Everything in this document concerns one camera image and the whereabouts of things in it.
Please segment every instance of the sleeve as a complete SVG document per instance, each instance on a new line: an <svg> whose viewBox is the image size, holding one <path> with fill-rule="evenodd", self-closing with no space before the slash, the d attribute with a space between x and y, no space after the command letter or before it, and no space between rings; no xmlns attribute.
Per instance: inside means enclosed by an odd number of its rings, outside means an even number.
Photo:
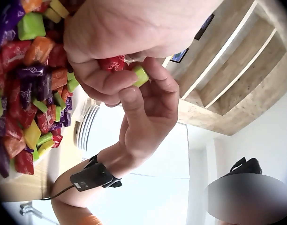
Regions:
<svg viewBox="0 0 287 225"><path fill-rule="evenodd" d="M83 217L78 225L103 225L102 222L94 215Z"/></svg>

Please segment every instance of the picture frame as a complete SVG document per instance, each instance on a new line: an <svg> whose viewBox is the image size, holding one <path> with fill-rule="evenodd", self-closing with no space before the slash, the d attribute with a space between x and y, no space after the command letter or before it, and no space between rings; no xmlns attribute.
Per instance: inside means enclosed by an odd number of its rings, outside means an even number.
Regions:
<svg viewBox="0 0 287 225"><path fill-rule="evenodd" d="M179 52L178 54L173 55L170 61L180 63L187 52L188 52L188 48L183 50L182 52Z"/></svg>

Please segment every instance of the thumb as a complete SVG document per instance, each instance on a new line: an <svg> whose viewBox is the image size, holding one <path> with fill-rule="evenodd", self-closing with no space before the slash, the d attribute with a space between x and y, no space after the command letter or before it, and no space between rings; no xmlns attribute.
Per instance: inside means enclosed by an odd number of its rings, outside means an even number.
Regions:
<svg viewBox="0 0 287 225"><path fill-rule="evenodd" d="M131 128L132 126L138 127L147 124L148 117L144 110L144 99L139 88L132 86L122 89L119 92L119 98Z"/></svg>

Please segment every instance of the black wire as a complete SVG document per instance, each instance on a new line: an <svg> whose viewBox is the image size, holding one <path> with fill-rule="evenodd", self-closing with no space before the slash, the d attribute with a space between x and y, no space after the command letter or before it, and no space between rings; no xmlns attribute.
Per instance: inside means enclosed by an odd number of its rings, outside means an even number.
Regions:
<svg viewBox="0 0 287 225"><path fill-rule="evenodd" d="M69 186L68 188L64 189L63 191L59 192L57 195L49 197L49 198L43 198L43 199L39 199L40 201L46 201L46 200L51 200L53 198L58 197L59 195L61 195L62 193L66 192L67 190L71 189L72 187L74 187L75 185Z"/></svg>

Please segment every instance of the stack of plates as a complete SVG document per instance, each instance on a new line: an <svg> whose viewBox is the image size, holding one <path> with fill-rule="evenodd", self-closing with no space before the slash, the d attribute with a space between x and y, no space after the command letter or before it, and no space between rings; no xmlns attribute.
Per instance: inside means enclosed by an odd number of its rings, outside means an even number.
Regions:
<svg viewBox="0 0 287 225"><path fill-rule="evenodd" d="M89 131L99 109L100 107L97 105L90 106L84 114L83 122L77 128L76 141L80 150L87 151Z"/></svg>

